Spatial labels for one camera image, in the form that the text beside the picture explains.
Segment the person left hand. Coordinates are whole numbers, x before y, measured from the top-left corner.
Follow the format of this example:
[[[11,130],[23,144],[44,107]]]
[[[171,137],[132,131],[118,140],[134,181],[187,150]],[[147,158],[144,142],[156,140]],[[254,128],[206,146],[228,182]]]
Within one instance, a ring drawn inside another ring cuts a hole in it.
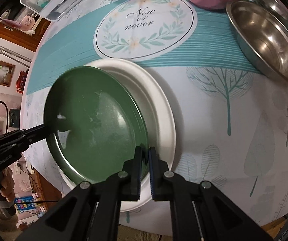
[[[15,181],[12,178],[12,170],[7,167],[6,169],[3,170],[3,178],[1,180],[1,189],[0,193],[7,202],[12,202],[15,199],[15,192],[14,192],[14,187],[15,187]]]

